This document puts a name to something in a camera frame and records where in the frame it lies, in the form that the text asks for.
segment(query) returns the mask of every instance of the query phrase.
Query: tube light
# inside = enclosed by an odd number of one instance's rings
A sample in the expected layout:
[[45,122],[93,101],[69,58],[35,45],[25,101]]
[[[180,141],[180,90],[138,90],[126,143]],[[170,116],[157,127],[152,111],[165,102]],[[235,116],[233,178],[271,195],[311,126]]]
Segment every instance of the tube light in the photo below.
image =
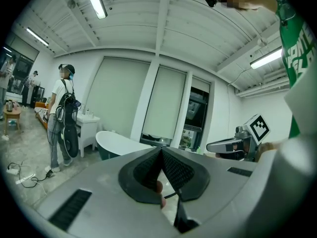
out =
[[107,17],[107,12],[103,0],[90,0],[98,19]]
[[32,34],[36,39],[38,39],[40,42],[42,42],[45,46],[48,46],[49,44],[44,41],[40,36],[38,36],[36,33],[34,33],[29,27],[26,29],[30,34]]
[[272,62],[278,58],[282,57],[282,47],[279,47],[275,50],[273,50],[272,52],[268,53],[267,55],[253,61],[252,63],[250,63],[250,66],[252,67],[252,69],[257,69],[269,62]]
[[3,47],[5,50],[8,50],[9,52],[12,52],[10,49],[7,49],[6,47]]

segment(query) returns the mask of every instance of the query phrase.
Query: white bathtub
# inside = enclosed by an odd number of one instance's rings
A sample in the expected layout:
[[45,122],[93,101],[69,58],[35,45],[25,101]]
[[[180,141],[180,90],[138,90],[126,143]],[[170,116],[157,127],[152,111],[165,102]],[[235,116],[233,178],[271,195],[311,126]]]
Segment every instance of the white bathtub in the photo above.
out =
[[99,131],[96,135],[98,151],[102,160],[111,159],[128,153],[153,148],[111,131]]

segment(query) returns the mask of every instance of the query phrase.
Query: jeans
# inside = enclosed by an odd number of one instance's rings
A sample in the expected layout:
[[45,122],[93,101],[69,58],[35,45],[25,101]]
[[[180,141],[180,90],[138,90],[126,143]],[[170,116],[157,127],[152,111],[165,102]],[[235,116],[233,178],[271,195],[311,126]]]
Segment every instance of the jeans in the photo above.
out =
[[22,105],[26,107],[26,102],[28,100],[29,88],[27,86],[23,87],[22,90]]
[[61,138],[61,130],[64,128],[64,124],[58,122],[55,114],[51,114],[48,122],[48,139],[50,143],[50,166],[51,168],[57,168],[57,142],[63,155],[64,162],[70,161],[70,156],[67,154],[64,141]]
[[5,105],[6,89],[0,87],[0,117],[3,116],[3,108]]

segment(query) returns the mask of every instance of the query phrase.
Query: floor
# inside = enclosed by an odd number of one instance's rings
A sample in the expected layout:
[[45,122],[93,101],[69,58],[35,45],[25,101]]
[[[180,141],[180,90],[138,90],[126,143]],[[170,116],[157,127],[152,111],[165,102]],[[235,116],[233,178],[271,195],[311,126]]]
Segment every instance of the floor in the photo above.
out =
[[[35,117],[32,108],[22,109],[20,118],[21,133],[17,130],[17,125],[10,122],[7,129],[9,141],[3,140],[4,121],[0,121],[0,163],[1,171],[7,178],[7,184],[12,193],[27,205],[34,209],[45,199],[47,194],[52,192],[62,183],[75,176],[89,165],[101,161],[97,150],[93,151],[91,146],[85,148],[85,157],[78,155],[71,166],[61,167],[61,172],[54,174],[54,177],[46,179],[34,188],[24,188],[21,184],[16,184],[18,176],[8,174],[5,170],[10,162],[28,165],[21,167],[20,178],[27,177],[35,173],[38,179],[45,177],[44,168],[50,163],[50,150],[47,141],[47,133],[43,125]],[[61,151],[58,147],[58,161],[62,161]],[[162,195],[170,195],[174,192],[166,176],[161,172],[158,178],[163,184]],[[34,182],[26,180],[25,186],[32,186]],[[173,224],[177,210],[178,196],[173,196],[166,200],[166,206],[162,212]]]

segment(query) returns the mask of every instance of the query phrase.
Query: wooden stool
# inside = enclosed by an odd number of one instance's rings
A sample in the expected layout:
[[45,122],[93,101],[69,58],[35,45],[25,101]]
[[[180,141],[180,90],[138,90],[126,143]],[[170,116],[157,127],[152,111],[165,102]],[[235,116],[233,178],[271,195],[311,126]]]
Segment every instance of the wooden stool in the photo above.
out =
[[20,132],[19,122],[20,122],[21,107],[17,107],[16,109],[13,108],[12,111],[9,112],[6,110],[6,105],[4,105],[3,112],[4,112],[4,119],[5,119],[4,134],[7,135],[6,129],[7,129],[8,119],[17,119],[18,120],[17,125],[18,125],[18,130]]

